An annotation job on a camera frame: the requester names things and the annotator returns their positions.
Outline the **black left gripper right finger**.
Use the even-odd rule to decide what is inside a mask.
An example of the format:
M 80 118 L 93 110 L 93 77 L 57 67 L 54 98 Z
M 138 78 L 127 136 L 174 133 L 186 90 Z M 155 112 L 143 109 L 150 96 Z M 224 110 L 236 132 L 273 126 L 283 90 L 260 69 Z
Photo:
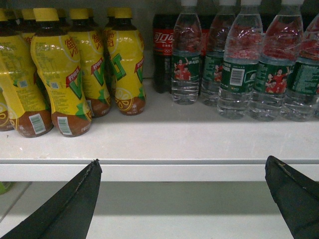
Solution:
M 265 164 L 274 202 L 295 239 L 319 237 L 319 183 L 274 156 Z

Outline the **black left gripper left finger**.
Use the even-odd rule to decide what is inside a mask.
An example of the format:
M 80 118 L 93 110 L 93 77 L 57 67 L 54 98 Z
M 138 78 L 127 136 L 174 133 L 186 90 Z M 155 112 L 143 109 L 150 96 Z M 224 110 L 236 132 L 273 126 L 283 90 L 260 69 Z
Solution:
M 85 239 L 96 207 L 102 168 L 96 159 L 3 239 Z

